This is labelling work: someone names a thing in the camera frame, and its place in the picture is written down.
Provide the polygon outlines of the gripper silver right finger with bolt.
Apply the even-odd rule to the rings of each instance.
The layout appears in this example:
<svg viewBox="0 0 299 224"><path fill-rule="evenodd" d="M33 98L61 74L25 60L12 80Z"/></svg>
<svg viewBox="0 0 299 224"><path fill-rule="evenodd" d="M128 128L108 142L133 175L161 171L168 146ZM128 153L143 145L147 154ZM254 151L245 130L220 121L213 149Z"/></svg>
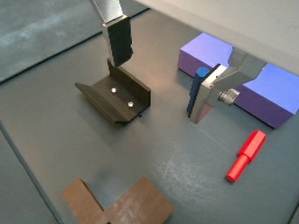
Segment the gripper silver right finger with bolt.
<svg viewBox="0 0 299 224"><path fill-rule="evenodd" d="M199 123L217 102L231 105L239 97L235 89L239 85L252 81L262 72L266 62L236 47L228 57L228 67L217 64L200 84L191 114L193 123Z"/></svg>

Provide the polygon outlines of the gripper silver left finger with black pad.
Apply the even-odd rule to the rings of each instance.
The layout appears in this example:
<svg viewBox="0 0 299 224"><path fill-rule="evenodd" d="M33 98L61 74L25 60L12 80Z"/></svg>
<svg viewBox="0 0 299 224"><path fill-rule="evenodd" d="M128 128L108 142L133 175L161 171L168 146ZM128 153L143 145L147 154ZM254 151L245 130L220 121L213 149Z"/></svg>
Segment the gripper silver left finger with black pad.
<svg viewBox="0 0 299 224"><path fill-rule="evenodd" d="M109 59L115 67L132 57L132 36L129 17L124 14L119 0L89 0L101 22Z"/></svg>

